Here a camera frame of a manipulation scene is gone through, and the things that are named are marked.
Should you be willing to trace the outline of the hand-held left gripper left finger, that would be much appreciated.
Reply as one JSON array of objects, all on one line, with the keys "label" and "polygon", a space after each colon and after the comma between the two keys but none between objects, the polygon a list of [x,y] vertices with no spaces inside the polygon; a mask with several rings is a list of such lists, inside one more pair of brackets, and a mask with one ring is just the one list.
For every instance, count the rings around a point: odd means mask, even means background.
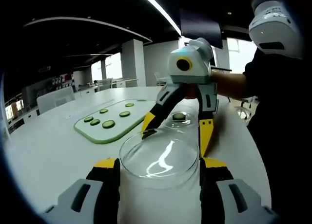
[{"label": "hand-held left gripper left finger", "polygon": [[56,205],[41,217],[48,224],[116,224],[120,201],[120,160],[109,158],[94,165],[58,196]]}]

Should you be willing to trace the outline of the person's right hand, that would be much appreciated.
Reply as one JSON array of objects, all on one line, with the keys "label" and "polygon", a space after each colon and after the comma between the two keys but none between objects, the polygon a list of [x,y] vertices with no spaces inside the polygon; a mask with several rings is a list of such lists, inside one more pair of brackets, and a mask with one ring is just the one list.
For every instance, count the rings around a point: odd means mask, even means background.
[{"label": "person's right hand", "polygon": [[187,84],[185,99],[197,99],[197,85]]}]

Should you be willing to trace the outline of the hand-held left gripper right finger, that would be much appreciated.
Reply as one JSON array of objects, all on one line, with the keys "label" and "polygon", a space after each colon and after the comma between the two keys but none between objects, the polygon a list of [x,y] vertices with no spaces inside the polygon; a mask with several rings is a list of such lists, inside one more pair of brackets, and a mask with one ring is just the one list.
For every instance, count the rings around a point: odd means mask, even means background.
[{"label": "hand-held left gripper right finger", "polygon": [[202,224],[278,224],[280,217],[261,204],[261,196],[227,165],[214,158],[200,158]]}]

